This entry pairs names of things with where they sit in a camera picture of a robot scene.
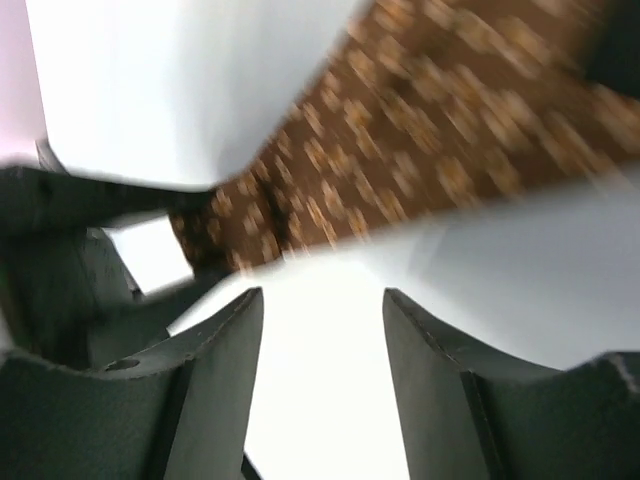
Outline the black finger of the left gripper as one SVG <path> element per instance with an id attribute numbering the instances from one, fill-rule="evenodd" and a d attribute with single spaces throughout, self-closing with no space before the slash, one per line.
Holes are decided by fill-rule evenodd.
<path id="1" fill-rule="evenodd" d="M 76 231 L 74 247 L 82 273 L 76 291 L 88 301 L 74 314 L 78 350 L 142 350 L 229 275 L 213 269 L 145 294 L 103 230 Z"/>
<path id="2" fill-rule="evenodd" d="M 210 196 L 10 165 L 1 170 L 1 233 L 124 227 L 199 208 Z"/>

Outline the brown floral tie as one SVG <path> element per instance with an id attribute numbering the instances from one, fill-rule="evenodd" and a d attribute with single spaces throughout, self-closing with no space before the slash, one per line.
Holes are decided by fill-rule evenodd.
<path id="1" fill-rule="evenodd" d="M 639 159 L 635 1 L 376 1 L 246 171 L 171 218 L 195 272 Z"/>

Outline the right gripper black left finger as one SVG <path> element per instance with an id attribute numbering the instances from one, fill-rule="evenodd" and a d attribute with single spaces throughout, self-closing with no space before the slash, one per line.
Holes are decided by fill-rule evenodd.
<path id="1" fill-rule="evenodd" d="M 263 294 L 99 371 L 1 357 L 5 479 L 236 479 L 257 370 Z"/>

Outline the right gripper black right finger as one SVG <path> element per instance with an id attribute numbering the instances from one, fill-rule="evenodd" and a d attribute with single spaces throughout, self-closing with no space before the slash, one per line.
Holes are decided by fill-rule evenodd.
<path id="1" fill-rule="evenodd" d="M 516 358 L 397 289 L 383 321 L 413 479 L 635 479 L 639 356 L 568 370 Z"/>

